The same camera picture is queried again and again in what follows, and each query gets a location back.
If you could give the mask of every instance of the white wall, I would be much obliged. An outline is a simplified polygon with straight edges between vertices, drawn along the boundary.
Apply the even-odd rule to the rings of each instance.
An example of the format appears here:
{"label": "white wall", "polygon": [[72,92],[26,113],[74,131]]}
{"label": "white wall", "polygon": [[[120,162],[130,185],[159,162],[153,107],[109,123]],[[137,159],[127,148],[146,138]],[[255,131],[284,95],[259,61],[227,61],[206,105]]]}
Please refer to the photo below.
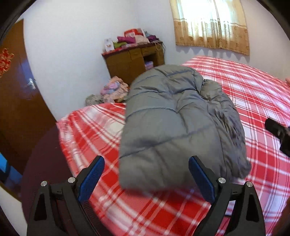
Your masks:
{"label": "white wall", "polygon": [[104,39],[136,28],[134,0],[37,0],[22,16],[36,84],[59,120],[110,79]]}
{"label": "white wall", "polygon": [[21,202],[12,197],[0,186],[0,206],[10,224],[20,236],[25,236],[27,223],[22,211]]}
{"label": "white wall", "polygon": [[241,0],[241,3],[248,27],[250,56],[223,49],[176,46],[169,0],[136,1],[135,7],[139,26],[164,42],[167,64],[179,65],[205,55],[247,64],[285,80],[290,76],[288,37],[271,13],[256,0]]}

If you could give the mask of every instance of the plaid bedsheet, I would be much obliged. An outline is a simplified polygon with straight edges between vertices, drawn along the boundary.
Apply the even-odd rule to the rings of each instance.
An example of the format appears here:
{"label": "plaid bedsheet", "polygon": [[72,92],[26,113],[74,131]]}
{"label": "plaid bedsheet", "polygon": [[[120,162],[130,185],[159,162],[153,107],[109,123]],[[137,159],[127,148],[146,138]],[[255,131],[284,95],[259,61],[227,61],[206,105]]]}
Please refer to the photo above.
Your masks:
{"label": "plaid bedsheet", "polygon": [[[264,129],[271,117],[290,125],[290,88],[258,69],[216,58],[197,57],[184,66],[222,85],[240,114],[247,158],[252,170],[245,180],[254,183],[270,235],[290,196],[290,159],[279,141]],[[104,173],[91,198],[103,224],[115,235],[191,235],[210,204],[193,190],[156,193],[124,191],[118,184],[118,147],[125,119],[124,104],[102,104],[74,111],[58,122],[60,143],[76,176],[96,155],[105,158]],[[228,223],[224,218],[218,235]]]}

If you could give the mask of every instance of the wooden desk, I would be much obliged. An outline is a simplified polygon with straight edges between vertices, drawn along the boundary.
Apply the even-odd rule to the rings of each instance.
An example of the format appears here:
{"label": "wooden desk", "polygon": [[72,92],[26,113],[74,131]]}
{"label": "wooden desk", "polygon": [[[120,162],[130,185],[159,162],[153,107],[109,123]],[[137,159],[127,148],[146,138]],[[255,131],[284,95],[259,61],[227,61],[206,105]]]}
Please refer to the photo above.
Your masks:
{"label": "wooden desk", "polygon": [[134,79],[146,71],[145,62],[153,61],[154,66],[164,64],[162,42],[143,44],[122,51],[103,54],[111,78],[118,76],[130,85]]}

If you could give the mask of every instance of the metal screw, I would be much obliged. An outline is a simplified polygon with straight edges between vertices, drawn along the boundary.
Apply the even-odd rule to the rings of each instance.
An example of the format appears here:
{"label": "metal screw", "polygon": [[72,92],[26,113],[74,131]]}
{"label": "metal screw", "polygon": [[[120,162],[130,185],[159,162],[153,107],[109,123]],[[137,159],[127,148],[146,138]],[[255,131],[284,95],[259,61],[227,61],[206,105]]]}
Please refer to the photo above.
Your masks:
{"label": "metal screw", "polygon": [[70,177],[70,178],[68,178],[68,182],[69,183],[74,183],[75,182],[75,177]]}
{"label": "metal screw", "polygon": [[45,187],[47,185],[47,181],[42,181],[40,184],[42,187]]}
{"label": "metal screw", "polygon": [[219,178],[218,182],[220,182],[221,184],[224,184],[224,183],[226,183],[226,180],[224,178]]}
{"label": "metal screw", "polygon": [[247,182],[247,186],[248,186],[248,187],[253,187],[253,183],[250,182],[250,181],[248,181],[248,182]]}

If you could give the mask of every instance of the curtain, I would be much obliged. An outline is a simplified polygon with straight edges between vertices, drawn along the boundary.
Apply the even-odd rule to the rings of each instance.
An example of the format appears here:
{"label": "curtain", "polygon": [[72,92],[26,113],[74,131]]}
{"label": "curtain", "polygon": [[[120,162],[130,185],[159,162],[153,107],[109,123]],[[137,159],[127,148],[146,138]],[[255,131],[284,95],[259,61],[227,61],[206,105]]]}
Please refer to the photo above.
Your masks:
{"label": "curtain", "polygon": [[250,55],[240,0],[170,0],[176,45],[223,48]]}

